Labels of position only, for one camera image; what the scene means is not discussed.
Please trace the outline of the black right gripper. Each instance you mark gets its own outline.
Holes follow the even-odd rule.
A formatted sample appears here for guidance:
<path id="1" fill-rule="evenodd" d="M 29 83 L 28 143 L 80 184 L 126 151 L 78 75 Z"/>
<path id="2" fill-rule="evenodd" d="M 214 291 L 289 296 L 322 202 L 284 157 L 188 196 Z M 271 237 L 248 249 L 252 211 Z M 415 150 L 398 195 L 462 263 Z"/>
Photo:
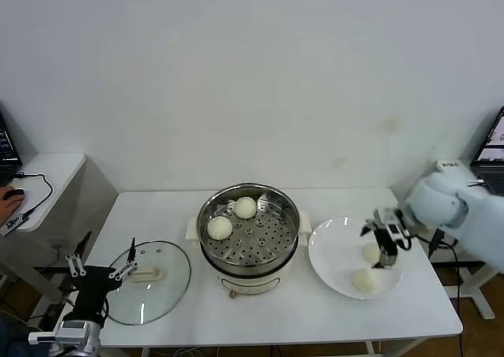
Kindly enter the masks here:
<path id="1" fill-rule="evenodd" d="M 378 261 L 372 265 L 373 269 L 389 269 L 398 258 L 398 246 L 389 234 L 387 229 L 378 225 L 374 219 L 366 219 L 361 228 L 361 236 L 369 232 L 374 232 L 376 242 L 378 243 L 380 254 Z"/>

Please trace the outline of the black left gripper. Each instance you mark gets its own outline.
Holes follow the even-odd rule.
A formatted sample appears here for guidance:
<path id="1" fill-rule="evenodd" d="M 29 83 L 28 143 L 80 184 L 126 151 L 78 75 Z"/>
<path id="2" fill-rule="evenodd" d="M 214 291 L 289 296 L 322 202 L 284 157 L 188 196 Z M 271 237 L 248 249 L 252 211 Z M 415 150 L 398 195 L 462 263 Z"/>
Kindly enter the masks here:
<path id="1" fill-rule="evenodd" d="M 91 232 L 88 232 L 76 245 L 74 252 L 65 256 L 70 275 L 74 277 L 72 285 L 78 291 L 72 308 L 72 320 L 105 322 L 109 316 L 108 293 L 120 288 L 122 279 L 138 266 L 135 260 L 135 237 L 128 249 L 126 262 L 115 270 L 102 266 L 84 268 L 81 258 L 90 238 Z"/>

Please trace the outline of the bare person hand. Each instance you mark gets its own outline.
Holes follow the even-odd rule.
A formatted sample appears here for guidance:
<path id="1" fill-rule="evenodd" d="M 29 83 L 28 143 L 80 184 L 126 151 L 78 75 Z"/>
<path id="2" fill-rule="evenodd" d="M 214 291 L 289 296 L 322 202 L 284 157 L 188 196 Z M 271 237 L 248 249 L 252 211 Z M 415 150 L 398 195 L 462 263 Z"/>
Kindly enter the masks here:
<path id="1" fill-rule="evenodd" d="M 12 186 L 0 188 L 0 224 L 5 224 L 24 201 L 24 192 Z"/>

